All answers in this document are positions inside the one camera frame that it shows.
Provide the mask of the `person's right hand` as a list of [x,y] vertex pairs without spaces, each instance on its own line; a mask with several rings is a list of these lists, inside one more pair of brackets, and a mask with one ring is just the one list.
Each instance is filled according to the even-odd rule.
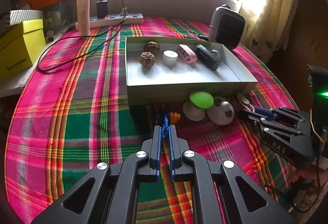
[[310,179],[313,181],[314,187],[318,187],[317,172],[319,172],[320,186],[324,186],[327,183],[327,170],[319,168],[315,165],[310,165],[306,168],[298,169],[291,164],[288,165],[288,178],[291,182],[296,182],[299,178]]

